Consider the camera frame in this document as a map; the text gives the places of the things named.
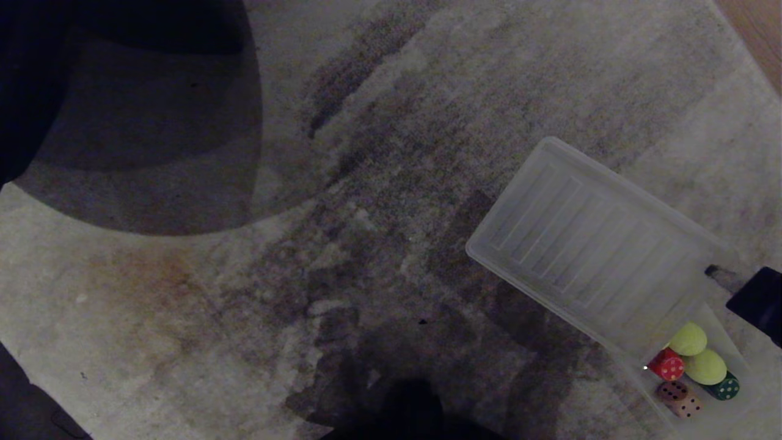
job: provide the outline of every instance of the gray rug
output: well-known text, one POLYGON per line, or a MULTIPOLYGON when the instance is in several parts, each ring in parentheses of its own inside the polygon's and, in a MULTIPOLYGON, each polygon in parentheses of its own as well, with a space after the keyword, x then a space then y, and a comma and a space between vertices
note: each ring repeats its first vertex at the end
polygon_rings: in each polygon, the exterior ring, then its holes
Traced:
MULTIPOLYGON (((194 112, 152 126, 192 127, 197 154, 57 163, 83 129, 66 107, 47 146, 60 153, 0 196, 0 331, 31 380, 94 438, 315 439, 403 377, 509 438, 664 438, 599 345, 464 245, 556 135, 745 264, 782 265, 779 102, 711 4, 246 4, 256 52, 237 70, 187 60, 124 83, 125 98, 165 89, 177 105, 175 87, 205 89, 210 112, 236 118, 219 144, 194 112)), ((164 62, 85 47, 85 87, 109 53, 164 62)), ((778 389, 773 344, 718 313, 778 389)), ((769 397, 726 435, 769 438, 779 414, 769 397)))

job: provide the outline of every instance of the tennis ball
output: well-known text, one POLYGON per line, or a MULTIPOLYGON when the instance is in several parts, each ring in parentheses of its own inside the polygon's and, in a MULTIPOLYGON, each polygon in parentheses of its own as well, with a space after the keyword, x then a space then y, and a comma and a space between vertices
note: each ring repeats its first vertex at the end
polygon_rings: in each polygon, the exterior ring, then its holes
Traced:
POLYGON ((695 356, 706 349, 706 332, 698 325, 687 323, 669 343, 671 350, 682 356, 695 356))
POLYGON ((728 367, 723 358, 708 348, 699 355, 684 357, 684 373, 701 385, 714 385, 722 382, 728 375, 728 367))

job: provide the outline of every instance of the plastic tray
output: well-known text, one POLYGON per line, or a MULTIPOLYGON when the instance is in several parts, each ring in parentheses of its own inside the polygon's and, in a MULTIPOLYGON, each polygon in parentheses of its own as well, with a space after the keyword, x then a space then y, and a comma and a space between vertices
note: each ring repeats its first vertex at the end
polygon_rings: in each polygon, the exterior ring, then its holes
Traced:
POLYGON ((545 138, 467 243, 476 261, 604 345, 661 418, 712 438, 759 395, 749 366, 705 306, 704 271, 734 252, 678 211, 556 138, 545 138), (687 321, 703 326, 742 391, 679 420, 643 366, 687 321))

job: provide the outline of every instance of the black object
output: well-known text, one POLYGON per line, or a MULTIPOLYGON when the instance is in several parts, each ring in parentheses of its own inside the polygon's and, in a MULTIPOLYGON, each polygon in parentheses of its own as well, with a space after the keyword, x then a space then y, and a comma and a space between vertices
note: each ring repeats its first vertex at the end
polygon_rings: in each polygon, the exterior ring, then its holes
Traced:
POLYGON ((225 18, 224 1, 77 0, 76 21, 142 49, 230 55, 242 51, 242 38, 225 18))
POLYGON ((226 1, 241 0, 0 0, 0 187, 24 173, 56 118, 72 25, 144 49, 236 54, 226 1))
POLYGON ((768 267, 760 269, 728 301, 727 308, 782 348, 782 273, 768 267))
POLYGON ((71 0, 0 0, 0 186, 33 160, 65 94, 71 0))
POLYGON ((0 438, 71 440, 90 436, 49 395, 31 384, 0 344, 0 438))
POLYGON ((338 428, 321 440, 503 440, 494 432, 443 413, 440 399, 425 380, 393 387, 374 423, 338 428))

